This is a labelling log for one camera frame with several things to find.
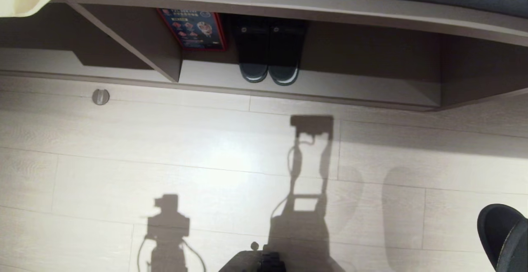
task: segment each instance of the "wooden floor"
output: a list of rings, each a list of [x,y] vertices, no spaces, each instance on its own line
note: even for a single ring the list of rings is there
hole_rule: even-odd
[[[2,272],[239,272],[257,244],[289,272],[491,272],[476,219],[528,213],[528,96],[413,113],[0,76],[0,164]]]

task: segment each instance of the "light wood laminate floor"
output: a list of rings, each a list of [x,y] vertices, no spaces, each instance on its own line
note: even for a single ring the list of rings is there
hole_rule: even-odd
[[[526,95],[418,113],[0,76],[2,272],[239,272],[252,247],[289,272],[491,272],[492,203],[528,213]]]

